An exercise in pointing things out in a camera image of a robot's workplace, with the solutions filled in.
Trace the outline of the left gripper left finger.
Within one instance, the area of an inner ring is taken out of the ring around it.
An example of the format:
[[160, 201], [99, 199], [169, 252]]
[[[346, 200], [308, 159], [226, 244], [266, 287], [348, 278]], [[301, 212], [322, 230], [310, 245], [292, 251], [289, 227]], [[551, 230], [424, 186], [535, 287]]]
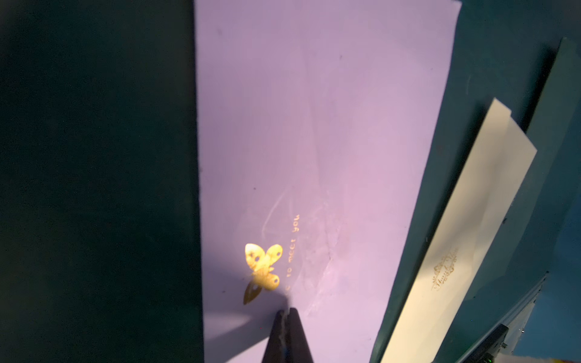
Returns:
[[286, 311], [281, 310], [275, 316], [272, 330], [262, 363], [286, 362]]

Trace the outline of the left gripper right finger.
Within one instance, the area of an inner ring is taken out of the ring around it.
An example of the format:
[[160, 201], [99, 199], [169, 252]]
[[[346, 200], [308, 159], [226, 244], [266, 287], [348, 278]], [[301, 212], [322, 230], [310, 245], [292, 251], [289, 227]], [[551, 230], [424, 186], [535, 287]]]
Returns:
[[287, 362], [314, 363], [297, 309], [287, 314]]

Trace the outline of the purple envelope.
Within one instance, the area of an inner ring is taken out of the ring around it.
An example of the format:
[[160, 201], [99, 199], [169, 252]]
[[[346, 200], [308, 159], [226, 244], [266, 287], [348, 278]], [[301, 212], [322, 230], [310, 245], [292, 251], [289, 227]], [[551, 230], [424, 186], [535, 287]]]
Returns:
[[428, 161], [458, 1], [195, 3], [204, 359], [298, 310], [368, 362]]

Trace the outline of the dark green envelope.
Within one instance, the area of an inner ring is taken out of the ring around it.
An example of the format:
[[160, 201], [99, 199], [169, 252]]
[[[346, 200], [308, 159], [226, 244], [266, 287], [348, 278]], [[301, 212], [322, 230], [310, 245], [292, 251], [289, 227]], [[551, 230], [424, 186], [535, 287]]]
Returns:
[[580, 190], [580, 46], [561, 40], [526, 128], [537, 154], [435, 360], [456, 362], [540, 284]]

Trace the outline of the cream yellow envelope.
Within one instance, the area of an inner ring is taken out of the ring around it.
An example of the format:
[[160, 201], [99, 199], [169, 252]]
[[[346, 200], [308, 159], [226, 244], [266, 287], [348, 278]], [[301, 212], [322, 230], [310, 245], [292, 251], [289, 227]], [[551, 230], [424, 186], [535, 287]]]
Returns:
[[432, 362], [537, 154], [493, 99], [437, 226], [384, 362]]

